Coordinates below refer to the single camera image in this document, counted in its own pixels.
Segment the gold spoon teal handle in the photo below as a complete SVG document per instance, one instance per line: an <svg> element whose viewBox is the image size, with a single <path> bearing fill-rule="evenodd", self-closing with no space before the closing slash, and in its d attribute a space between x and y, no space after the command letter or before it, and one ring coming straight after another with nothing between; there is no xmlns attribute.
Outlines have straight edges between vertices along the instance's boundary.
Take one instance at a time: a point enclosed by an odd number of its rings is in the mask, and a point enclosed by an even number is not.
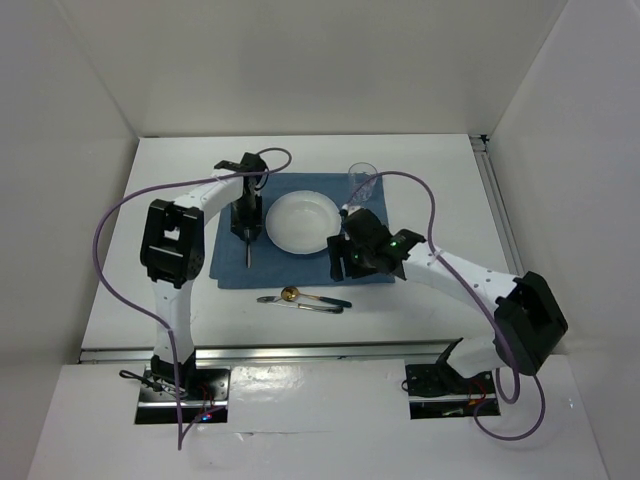
<svg viewBox="0 0 640 480"><path fill-rule="evenodd" d="M294 286L283 288L281 290L280 296L283 300L290 301L290 302L298 300L300 298L305 298L305 299L316 300L316 301L323 302L323 303L326 303L332 306L337 306L337 307L343 307L343 308L352 307L352 303L349 301L326 297L326 296L303 293L297 287L294 287Z"/></svg>

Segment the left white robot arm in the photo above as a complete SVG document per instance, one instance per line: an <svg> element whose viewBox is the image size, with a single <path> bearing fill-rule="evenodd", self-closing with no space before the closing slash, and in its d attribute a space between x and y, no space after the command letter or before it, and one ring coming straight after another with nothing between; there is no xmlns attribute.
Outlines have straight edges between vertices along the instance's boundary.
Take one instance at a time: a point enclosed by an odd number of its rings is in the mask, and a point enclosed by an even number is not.
<svg viewBox="0 0 640 480"><path fill-rule="evenodd" d="M176 399L196 390L196 349L191 334L194 280L205 263L205 227L225 208L230 231L245 246L251 264L251 244L263 230L260 190L267 164L258 153L245 153L240 162L221 161L214 167L224 179L197 186L173 201L155 200L147 213L140 259L152 281L156 314L171 329L157 329L151 359L154 377Z"/></svg>

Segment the clear plastic cup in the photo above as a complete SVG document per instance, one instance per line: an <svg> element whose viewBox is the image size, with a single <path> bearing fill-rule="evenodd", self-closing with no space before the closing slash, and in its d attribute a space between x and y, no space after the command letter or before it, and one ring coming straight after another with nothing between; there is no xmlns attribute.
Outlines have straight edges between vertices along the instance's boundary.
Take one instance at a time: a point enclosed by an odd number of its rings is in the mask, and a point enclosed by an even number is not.
<svg viewBox="0 0 640 480"><path fill-rule="evenodd" d="M371 198L377 173L376 167L367 162L358 162L350 166L348 170L349 205L362 206Z"/></svg>

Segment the silver table knife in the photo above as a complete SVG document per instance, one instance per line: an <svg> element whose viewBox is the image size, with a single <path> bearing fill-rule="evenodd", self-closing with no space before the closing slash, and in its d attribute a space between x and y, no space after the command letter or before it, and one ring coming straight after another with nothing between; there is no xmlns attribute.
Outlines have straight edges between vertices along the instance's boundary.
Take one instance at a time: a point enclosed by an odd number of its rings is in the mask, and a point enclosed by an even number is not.
<svg viewBox="0 0 640 480"><path fill-rule="evenodd" d="M276 296L262 296L258 297L256 301L260 304L264 305L275 305L284 308L293 308L298 310L306 310L318 313L327 313L327 314L341 314L344 311L344 308L341 306L320 306L320 305L312 305L305 304L295 301L286 301L280 297Z"/></svg>

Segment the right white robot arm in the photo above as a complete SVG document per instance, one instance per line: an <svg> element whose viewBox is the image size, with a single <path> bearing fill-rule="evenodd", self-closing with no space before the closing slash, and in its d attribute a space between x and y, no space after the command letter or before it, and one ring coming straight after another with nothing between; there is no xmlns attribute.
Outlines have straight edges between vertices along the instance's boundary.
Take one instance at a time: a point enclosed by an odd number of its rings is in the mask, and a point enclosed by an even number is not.
<svg viewBox="0 0 640 480"><path fill-rule="evenodd" d="M460 391L481 372L503 367L536 375L568 330L541 275L493 271L411 230L391 233L368 209L345 213L341 233L328 237L327 245L334 281L389 275L431 287L487 318L491 334L455 340L440 356L436 379L448 392Z"/></svg>

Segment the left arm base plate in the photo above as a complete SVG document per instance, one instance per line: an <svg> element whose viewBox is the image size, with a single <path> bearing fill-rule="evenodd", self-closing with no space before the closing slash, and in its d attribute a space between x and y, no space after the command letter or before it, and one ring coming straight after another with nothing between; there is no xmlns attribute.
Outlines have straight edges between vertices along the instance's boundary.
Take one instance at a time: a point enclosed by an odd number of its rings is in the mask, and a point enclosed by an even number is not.
<svg viewBox="0 0 640 480"><path fill-rule="evenodd" d="M136 381L140 386L134 420L136 425L177 423L177 395L173 384L155 378L149 368L145 368L142 374L120 370L119 377ZM183 422L226 423L230 380L229 368L197 370L191 384L179 390Z"/></svg>

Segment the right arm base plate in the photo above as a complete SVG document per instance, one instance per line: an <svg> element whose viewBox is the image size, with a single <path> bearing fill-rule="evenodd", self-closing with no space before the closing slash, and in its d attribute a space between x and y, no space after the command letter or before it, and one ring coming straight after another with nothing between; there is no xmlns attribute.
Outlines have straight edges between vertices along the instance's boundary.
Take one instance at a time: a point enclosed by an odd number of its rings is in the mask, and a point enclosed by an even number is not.
<svg viewBox="0 0 640 480"><path fill-rule="evenodd" d="M412 420L500 416L493 374L466 379L443 365L407 364L401 389L408 395Z"/></svg>

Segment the clear glass bowl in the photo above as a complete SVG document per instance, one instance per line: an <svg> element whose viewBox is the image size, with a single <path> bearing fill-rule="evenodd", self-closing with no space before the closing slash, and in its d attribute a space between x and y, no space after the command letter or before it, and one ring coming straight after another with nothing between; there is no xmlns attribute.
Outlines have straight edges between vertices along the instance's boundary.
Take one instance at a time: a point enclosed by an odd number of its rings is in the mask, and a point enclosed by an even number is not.
<svg viewBox="0 0 640 480"><path fill-rule="evenodd" d="M336 204L309 190L287 193L269 208L265 227L271 242L284 252L310 255L327 248L327 238L341 231Z"/></svg>

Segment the silver fork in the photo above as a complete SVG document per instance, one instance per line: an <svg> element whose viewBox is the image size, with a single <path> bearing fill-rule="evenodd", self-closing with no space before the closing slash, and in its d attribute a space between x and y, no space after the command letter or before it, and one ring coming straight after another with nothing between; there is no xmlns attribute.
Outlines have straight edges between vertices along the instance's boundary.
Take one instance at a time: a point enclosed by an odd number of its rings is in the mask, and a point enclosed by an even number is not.
<svg viewBox="0 0 640 480"><path fill-rule="evenodd" d="M251 240L250 238L245 239L245 261L246 267L251 268L252 266L252 249L251 249Z"/></svg>

